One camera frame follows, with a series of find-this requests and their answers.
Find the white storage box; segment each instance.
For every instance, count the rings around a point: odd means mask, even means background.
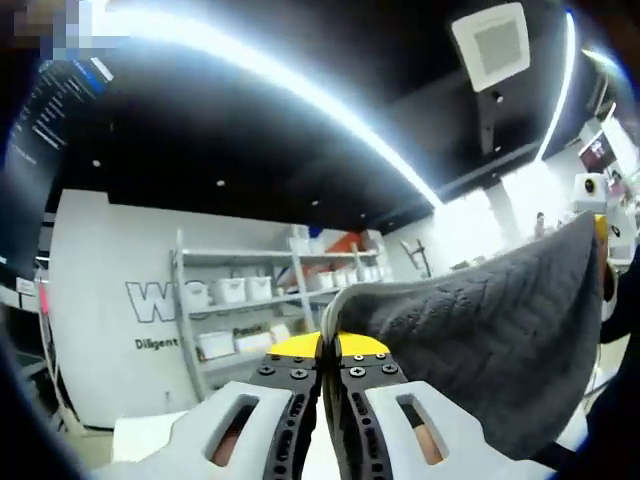
[[[271,345],[273,345],[271,332],[262,332],[256,335],[236,338],[236,348],[240,353],[262,351],[266,353],[267,350],[271,348]]]
[[[289,245],[291,246],[291,250],[300,255],[308,255],[311,253],[311,245],[306,238],[290,238]]]
[[[309,277],[310,290],[328,290],[334,287],[333,272],[318,272]]]
[[[336,270],[333,272],[333,283],[336,287],[343,288],[347,284],[347,272],[344,270]]]
[[[209,292],[202,282],[187,282],[186,304],[189,312],[202,312],[209,307]]]
[[[288,340],[291,333],[289,333],[289,329],[284,323],[279,323],[271,327],[271,336],[275,343],[280,343]]]
[[[247,301],[244,278],[221,278],[211,284],[211,296],[217,305]]]
[[[363,271],[365,282],[377,282],[380,279],[378,267],[364,267]]]
[[[358,271],[357,270],[347,270],[347,284],[354,285],[358,283]]]
[[[309,242],[309,251],[313,255],[322,255],[324,254],[324,242],[320,238],[312,238],[308,240]]]
[[[198,335],[196,345],[204,360],[236,353],[231,332],[211,332]]]
[[[247,277],[244,286],[249,301],[269,300],[273,297],[271,277]]]

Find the ceiling light strip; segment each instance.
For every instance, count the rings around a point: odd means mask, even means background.
[[[570,12],[565,13],[565,19],[567,23],[567,34],[565,37],[566,46],[562,88],[560,89],[560,96],[558,97],[558,103],[556,104],[556,109],[553,112],[553,117],[551,117],[551,123],[549,124],[547,133],[545,134],[544,139],[542,140],[542,144],[538,149],[538,153],[534,158],[534,162],[542,160],[542,157],[545,154],[549,143],[551,142],[551,137],[553,136],[553,133],[558,126],[558,121],[560,120],[562,109],[564,108],[564,104],[567,101],[569,86],[571,85],[571,74],[573,73],[573,65],[576,59],[576,25]]]
[[[603,122],[606,122],[607,120],[611,120],[611,117],[613,117],[613,112],[615,111],[616,111],[616,102],[613,102],[613,105],[611,105],[611,109],[609,109],[609,113],[607,113],[607,116],[605,117]]]
[[[132,35],[208,53],[237,67],[251,71],[284,88],[321,110],[347,128],[402,174],[434,207],[442,201],[407,162],[339,100],[302,75],[290,70],[237,39],[197,20],[150,10],[122,10],[94,16],[93,35]]]
[[[594,60],[600,65],[602,65],[605,68],[605,70],[612,71],[614,73],[619,73],[621,71],[620,66],[604,53],[597,52],[594,50],[589,50],[586,48],[582,49],[582,53],[584,53],[591,60]]]

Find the black ceiling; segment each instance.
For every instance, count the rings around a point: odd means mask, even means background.
[[[523,2],[531,67],[495,87],[504,97],[498,106],[473,92],[449,35],[453,19],[478,7],[423,3],[161,6],[207,18],[295,67],[349,105],[447,200],[535,155],[560,91],[565,21],[557,6]],[[590,116],[596,73],[577,58],[547,156]],[[252,74],[203,53],[142,41],[101,59],[115,79],[79,125],[74,137],[83,140],[69,151],[50,208],[60,188],[80,187],[106,190],[115,203],[383,231],[431,210],[362,141]],[[479,105],[494,116],[484,145]]]

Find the shelf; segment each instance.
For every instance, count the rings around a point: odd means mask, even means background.
[[[268,250],[182,250],[185,267],[253,266],[261,263],[290,265],[291,252]]]
[[[251,363],[259,363],[267,351],[234,353],[226,357],[214,358],[206,362],[200,362],[200,369],[205,373],[221,373],[229,369],[238,369]]]
[[[375,258],[378,252],[370,250],[367,252],[358,252],[360,258]],[[351,252],[336,252],[336,253],[302,253],[300,254],[300,262],[303,265],[309,264],[325,264],[332,262],[355,262],[356,256]]]
[[[203,315],[205,313],[219,313],[219,312],[230,312],[233,310],[243,310],[245,308],[257,308],[264,307],[267,305],[275,305],[278,303],[287,303],[300,301],[302,299],[302,295],[296,293],[294,295],[283,295],[281,297],[273,297],[268,300],[257,300],[254,302],[239,302],[239,303],[227,303],[224,305],[211,305],[209,308],[197,310],[195,312],[190,312],[189,315]]]
[[[40,355],[33,355],[31,353],[26,352],[18,352],[18,363],[20,364],[20,372],[25,377],[30,377],[35,375],[41,370],[47,368],[47,362],[44,357]]]
[[[334,293],[338,293],[343,288],[346,288],[346,287],[334,287],[334,288],[327,288],[326,290],[314,290],[311,292],[307,292],[307,295],[309,297],[319,297],[320,295],[332,295]]]

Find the towel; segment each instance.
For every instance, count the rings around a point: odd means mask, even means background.
[[[351,287],[329,309],[337,325],[325,329],[382,341],[410,381],[426,381],[475,416],[489,445],[530,458],[560,435],[596,361],[594,232],[585,213],[476,267]]]

